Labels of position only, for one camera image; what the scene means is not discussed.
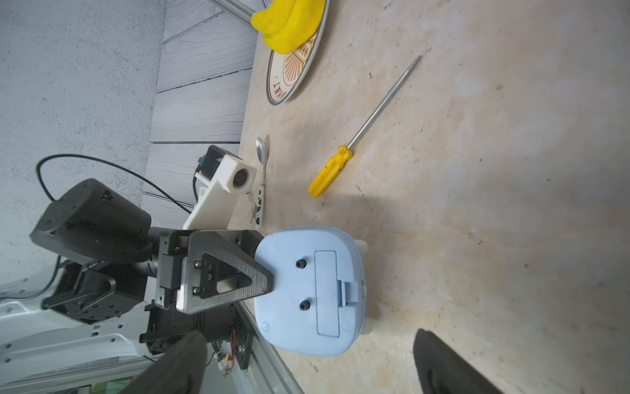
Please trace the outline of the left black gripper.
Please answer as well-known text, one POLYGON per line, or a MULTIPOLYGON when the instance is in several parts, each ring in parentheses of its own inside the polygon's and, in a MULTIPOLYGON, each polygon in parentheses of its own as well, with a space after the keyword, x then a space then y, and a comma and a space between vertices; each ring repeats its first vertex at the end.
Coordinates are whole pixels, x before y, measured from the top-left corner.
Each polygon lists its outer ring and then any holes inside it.
POLYGON ((208 343, 229 341, 234 354, 250 354, 255 330, 242 302, 270 293, 274 285, 272 272, 255 260, 263 235, 152 229, 149 240, 153 255, 139 270, 157 283, 140 342, 158 355, 198 331, 208 343))

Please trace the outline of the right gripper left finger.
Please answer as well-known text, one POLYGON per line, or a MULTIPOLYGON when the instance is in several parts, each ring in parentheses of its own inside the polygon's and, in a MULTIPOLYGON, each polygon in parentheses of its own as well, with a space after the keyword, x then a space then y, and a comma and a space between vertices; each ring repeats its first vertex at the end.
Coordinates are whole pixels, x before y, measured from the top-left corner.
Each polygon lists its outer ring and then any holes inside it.
POLYGON ((189 333, 122 393, 200 393, 207 356, 205 336, 200 332, 189 333))

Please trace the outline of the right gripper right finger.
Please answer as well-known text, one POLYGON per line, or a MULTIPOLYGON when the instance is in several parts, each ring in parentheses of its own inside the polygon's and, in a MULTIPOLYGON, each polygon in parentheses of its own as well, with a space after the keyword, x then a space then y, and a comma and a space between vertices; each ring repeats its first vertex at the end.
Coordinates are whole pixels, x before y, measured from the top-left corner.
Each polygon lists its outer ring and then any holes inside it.
POLYGON ((423 393, 501 393, 431 331, 417 331, 413 358, 423 393))

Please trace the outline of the yellow handled screwdriver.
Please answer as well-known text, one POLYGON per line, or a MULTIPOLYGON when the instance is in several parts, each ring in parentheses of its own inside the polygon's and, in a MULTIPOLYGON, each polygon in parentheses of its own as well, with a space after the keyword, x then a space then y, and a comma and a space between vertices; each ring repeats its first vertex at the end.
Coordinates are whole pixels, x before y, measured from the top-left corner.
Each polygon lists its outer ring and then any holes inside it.
POLYGON ((352 159, 354 155, 354 147, 359 143, 365 132, 372 126, 380 114, 384 111, 390 101, 393 100, 397 92, 406 82, 413 69, 421 62, 423 55, 416 57, 413 62, 406 68, 405 72, 395 82, 385 97, 380 101, 379 105, 374 109, 366 122, 357 131, 351 141, 346 145, 341 145, 334 156, 332 156, 324 168, 319 172, 316 178, 308 187, 308 193, 313 198, 318 198, 324 194, 328 187, 336 180, 346 163, 352 159))

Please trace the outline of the light blue alarm clock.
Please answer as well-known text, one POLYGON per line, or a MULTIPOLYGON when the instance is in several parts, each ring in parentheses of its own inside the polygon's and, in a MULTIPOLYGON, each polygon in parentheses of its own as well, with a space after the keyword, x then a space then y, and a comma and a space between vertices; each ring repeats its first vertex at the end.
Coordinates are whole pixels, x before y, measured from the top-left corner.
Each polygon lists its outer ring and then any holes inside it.
POLYGON ((347 351, 364 330, 368 244, 336 228, 294 228, 265 237, 255 261, 273 289, 254 299, 270 344, 310 356, 347 351))

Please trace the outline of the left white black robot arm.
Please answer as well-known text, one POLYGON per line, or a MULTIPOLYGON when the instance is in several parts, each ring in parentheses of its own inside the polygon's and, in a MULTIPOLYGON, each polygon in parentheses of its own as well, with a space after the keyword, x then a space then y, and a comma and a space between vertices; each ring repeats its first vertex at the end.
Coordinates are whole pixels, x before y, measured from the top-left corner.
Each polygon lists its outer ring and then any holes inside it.
POLYGON ((118 322, 139 305, 147 280, 157 280, 139 336, 152 355, 171 353, 190 334, 208 343, 243 333, 236 303, 269 293, 272 273, 255 259, 262 236, 227 225, 248 185, 210 182, 181 230, 155 228, 139 207, 94 179, 49 205, 32 241, 65 259, 55 293, 42 301, 86 325, 118 322))

